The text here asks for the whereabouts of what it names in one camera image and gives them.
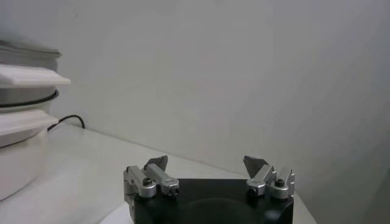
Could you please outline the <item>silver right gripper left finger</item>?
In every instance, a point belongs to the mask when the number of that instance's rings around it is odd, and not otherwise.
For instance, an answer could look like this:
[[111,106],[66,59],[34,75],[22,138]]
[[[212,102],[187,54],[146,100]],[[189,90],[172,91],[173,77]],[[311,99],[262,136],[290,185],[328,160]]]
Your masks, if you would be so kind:
[[151,158],[143,168],[128,166],[123,171],[124,200],[130,210],[135,209],[137,198],[151,199],[160,189],[162,195],[176,197],[180,192],[180,184],[177,178],[169,176],[165,170],[168,164],[168,156]]

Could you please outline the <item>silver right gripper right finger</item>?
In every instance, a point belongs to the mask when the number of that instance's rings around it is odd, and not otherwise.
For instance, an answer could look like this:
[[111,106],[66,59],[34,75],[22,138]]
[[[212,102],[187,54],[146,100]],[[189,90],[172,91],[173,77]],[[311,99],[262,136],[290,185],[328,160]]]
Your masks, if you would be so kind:
[[295,195],[296,175],[288,167],[276,171],[264,159],[245,156],[243,163],[249,179],[246,180],[247,194],[252,198],[270,195],[278,200],[286,200]]

